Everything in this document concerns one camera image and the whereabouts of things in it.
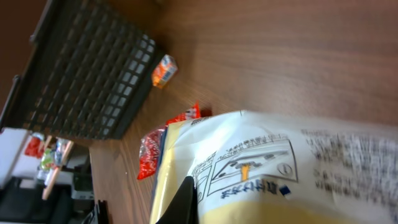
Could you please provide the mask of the red snack bag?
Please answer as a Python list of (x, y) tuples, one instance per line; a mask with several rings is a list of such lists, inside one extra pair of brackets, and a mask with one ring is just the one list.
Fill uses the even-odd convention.
[(146, 179), (155, 174), (160, 156), (162, 137), (168, 125), (197, 118), (201, 118), (201, 113), (198, 103), (195, 103), (191, 108), (167, 120), (163, 126), (152, 130), (141, 139), (137, 180)]

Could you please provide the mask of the grey plastic shopping basket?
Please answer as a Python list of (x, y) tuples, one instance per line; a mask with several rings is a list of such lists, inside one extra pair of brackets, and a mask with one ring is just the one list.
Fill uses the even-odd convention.
[(47, 1), (31, 42), (1, 127), (72, 139), (121, 139), (164, 56), (106, 1)]

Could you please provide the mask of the cream snack pouch blue seal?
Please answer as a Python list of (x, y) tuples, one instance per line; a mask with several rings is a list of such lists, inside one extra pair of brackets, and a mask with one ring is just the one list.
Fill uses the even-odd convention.
[(253, 111), (170, 124), (151, 223), (187, 176), (199, 223), (396, 223), (397, 128)]

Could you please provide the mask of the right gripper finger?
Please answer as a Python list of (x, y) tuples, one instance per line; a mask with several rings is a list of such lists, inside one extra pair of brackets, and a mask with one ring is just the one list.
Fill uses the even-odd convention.
[(156, 224), (199, 224), (194, 178), (187, 176)]

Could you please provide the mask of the orange tissue pack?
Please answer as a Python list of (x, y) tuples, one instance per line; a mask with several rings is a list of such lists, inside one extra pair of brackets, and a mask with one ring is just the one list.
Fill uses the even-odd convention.
[(152, 72), (152, 84), (163, 88), (178, 71), (175, 59), (165, 54)]

